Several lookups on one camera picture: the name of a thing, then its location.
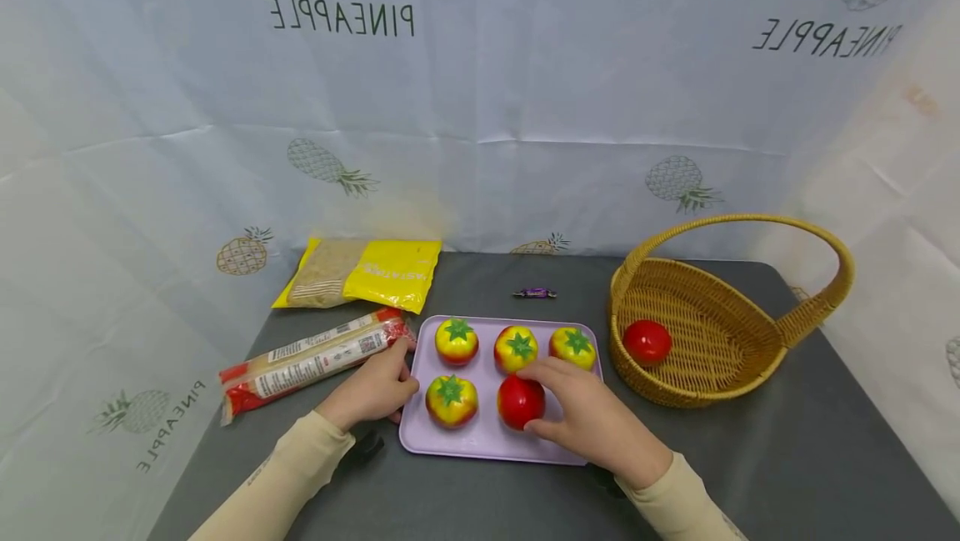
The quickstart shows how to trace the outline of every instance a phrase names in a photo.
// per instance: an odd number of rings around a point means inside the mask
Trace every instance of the wrapped candy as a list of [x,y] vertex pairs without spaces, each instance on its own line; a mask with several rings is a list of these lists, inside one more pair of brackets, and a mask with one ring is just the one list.
[[513,294],[513,297],[527,297],[531,299],[554,299],[556,291],[544,287],[522,288]]

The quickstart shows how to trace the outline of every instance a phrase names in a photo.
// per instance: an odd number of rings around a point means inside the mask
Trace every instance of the red toy tomato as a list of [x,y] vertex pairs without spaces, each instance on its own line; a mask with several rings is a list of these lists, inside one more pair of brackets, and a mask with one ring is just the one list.
[[508,375],[500,390],[497,391],[497,410],[503,423],[516,431],[522,431],[523,425],[543,418],[546,409],[546,395],[543,387],[536,381],[524,381],[516,374]]
[[623,334],[623,346],[634,362],[642,366],[656,366],[670,353],[673,341],[660,322],[638,320],[627,327]]

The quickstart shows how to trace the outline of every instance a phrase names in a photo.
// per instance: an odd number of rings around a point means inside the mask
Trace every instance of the sleeve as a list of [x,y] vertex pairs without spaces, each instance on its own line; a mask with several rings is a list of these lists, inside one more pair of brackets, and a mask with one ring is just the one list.
[[664,541],[747,541],[680,453],[674,453],[669,470],[646,489],[631,489],[620,478],[617,484]]
[[311,411],[190,541],[283,541],[303,505],[330,482],[354,442],[353,435]]

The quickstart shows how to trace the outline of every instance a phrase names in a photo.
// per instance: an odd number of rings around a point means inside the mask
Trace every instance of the yellow plastic bag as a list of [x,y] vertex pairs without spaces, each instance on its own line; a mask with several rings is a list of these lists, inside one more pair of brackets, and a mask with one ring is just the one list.
[[354,299],[420,313],[440,242],[310,238],[274,308],[332,308]]

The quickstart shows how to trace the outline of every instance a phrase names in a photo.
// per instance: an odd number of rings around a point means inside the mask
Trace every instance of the purple plastic tray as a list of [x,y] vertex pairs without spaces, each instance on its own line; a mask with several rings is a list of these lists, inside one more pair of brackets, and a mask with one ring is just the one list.
[[[462,318],[469,322],[480,339],[480,349],[466,366],[451,367],[437,356],[434,335],[437,327],[448,318]],[[400,443],[412,453],[433,453],[454,458],[506,459],[525,463],[569,464],[582,466],[587,460],[564,448],[536,438],[529,433],[513,431],[500,420],[497,411],[497,391],[504,375],[493,364],[493,344],[498,334],[507,326],[530,328],[537,339],[539,357],[549,355],[550,335],[557,328],[575,326],[582,329],[596,348],[598,339],[589,327],[575,322],[544,322],[542,320],[511,320],[507,318],[470,318],[469,316],[430,316],[419,330],[417,352],[414,354],[411,375],[421,382],[417,392],[403,408],[400,421]],[[423,395],[429,384],[438,376],[456,374],[466,378],[477,388],[480,406],[477,414],[466,426],[453,431],[437,426],[430,419]],[[593,365],[593,374],[603,379],[600,359]],[[559,420],[562,415],[560,403],[546,390],[545,419]]]

